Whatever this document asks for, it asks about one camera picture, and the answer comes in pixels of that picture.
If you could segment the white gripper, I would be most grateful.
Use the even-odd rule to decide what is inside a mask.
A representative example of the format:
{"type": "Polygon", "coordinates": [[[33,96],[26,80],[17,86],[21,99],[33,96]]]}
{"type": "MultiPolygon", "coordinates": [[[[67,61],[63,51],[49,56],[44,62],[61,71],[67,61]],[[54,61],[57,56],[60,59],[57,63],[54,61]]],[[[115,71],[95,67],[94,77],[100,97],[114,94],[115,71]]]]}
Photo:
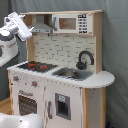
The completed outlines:
{"type": "Polygon", "coordinates": [[[3,33],[5,41],[11,40],[15,34],[17,34],[22,41],[32,36],[31,30],[22,21],[22,18],[23,15],[18,15],[16,12],[4,18],[3,33]]]}

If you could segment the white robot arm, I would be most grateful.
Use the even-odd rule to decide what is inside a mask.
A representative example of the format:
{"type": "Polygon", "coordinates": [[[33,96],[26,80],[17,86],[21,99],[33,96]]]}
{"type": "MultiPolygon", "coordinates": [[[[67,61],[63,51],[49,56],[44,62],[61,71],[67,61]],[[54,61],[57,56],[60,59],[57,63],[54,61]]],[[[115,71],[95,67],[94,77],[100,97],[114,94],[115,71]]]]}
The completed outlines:
{"type": "MultiPolygon", "coordinates": [[[[4,18],[4,26],[0,28],[0,48],[2,49],[0,68],[17,56],[16,36],[22,41],[32,36],[31,29],[25,25],[22,18],[23,15],[18,15],[16,12],[4,18]]],[[[15,116],[0,112],[0,128],[43,128],[43,121],[37,114],[15,116]]]]}

